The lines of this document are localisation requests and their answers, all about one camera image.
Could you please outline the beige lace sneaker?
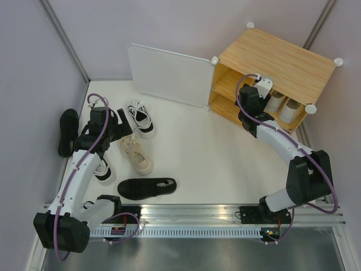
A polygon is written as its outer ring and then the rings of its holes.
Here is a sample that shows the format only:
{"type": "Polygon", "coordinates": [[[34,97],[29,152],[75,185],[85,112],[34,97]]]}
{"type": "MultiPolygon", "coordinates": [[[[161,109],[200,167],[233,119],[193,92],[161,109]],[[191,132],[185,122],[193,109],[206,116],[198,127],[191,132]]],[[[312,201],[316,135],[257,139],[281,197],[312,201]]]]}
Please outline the beige lace sneaker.
{"type": "Polygon", "coordinates": [[[119,140],[119,148],[137,174],[145,176],[153,171],[153,162],[142,148],[142,141],[132,133],[119,140]]]}

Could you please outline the black and white sneaker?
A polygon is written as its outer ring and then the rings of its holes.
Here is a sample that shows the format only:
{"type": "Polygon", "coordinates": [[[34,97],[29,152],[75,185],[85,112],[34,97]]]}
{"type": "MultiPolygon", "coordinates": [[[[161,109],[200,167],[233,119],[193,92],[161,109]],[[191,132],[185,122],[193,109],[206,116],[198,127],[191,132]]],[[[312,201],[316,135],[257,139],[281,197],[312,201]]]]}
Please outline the black and white sneaker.
{"type": "Polygon", "coordinates": [[[143,102],[138,102],[137,100],[132,101],[127,106],[127,111],[133,119],[142,138],[151,138],[156,134],[156,128],[152,118],[143,102]]]}

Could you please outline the white leather sneaker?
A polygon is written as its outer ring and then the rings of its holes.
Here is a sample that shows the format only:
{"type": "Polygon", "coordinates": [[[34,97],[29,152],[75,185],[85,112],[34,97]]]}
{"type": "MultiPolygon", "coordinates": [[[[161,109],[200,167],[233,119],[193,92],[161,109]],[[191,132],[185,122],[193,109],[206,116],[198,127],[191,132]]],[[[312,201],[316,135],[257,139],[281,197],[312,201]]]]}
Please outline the white leather sneaker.
{"type": "Polygon", "coordinates": [[[279,112],[279,120],[285,124],[292,124],[303,111],[303,104],[288,98],[279,112]]]}
{"type": "Polygon", "coordinates": [[[271,94],[271,98],[268,104],[266,105],[265,109],[269,112],[276,112],[281,106],[284,99],[285,99],[284,94],[278,91],[273,91],[271,94]]]}

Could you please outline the white translucent cabinet door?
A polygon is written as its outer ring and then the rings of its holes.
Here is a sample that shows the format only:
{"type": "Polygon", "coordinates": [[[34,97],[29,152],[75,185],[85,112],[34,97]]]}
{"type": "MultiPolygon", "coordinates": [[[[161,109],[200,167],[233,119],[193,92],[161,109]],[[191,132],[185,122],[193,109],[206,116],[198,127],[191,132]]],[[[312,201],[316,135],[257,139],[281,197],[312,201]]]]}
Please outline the white translucent cabinet door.
{"type": "Polygon", "coordinates": [[[200,108],[209,104],[218,57],[209,60],[133,43],[127,52],[139,92],[200,108]]]}

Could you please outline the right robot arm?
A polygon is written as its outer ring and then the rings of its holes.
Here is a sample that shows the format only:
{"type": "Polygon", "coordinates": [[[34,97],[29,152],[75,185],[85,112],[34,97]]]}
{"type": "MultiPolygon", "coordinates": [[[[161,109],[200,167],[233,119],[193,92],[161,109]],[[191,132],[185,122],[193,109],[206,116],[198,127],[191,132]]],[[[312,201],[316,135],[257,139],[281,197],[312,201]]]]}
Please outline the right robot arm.
{"type": "Polygon", "coordinates": [[[244,84],[236,98],[239,120],[253,137],[267,143],[288,166],[285,188],[262,197],[258,218],[270,223],[278,215],[287,217],[287,209],[308,204],[334,193],[329,155],[314,151],[295,141],[274,118],[264,111],[270,95],[261,98],[254,86],[244,84]]]}

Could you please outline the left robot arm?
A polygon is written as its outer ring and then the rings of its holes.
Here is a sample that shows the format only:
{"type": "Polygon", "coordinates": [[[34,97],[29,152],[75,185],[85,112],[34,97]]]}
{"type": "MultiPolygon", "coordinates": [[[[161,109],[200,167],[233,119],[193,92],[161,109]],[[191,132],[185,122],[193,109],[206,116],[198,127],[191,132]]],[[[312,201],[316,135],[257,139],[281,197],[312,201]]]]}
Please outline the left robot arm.
{"type": "Polygon", "coordinates": [[[132,128],[122,108],[112,111],[95,107],[90,120],[74,143],[72,168],[56,198],[45,213],[37,213],[34,228],[44,248],[81,253],[90,233],[102,222],[116,224],[122,220],[119,196],[100,195],[87,209],[83,199],[105,152],[114,141],[128,136],[132,128]]]}

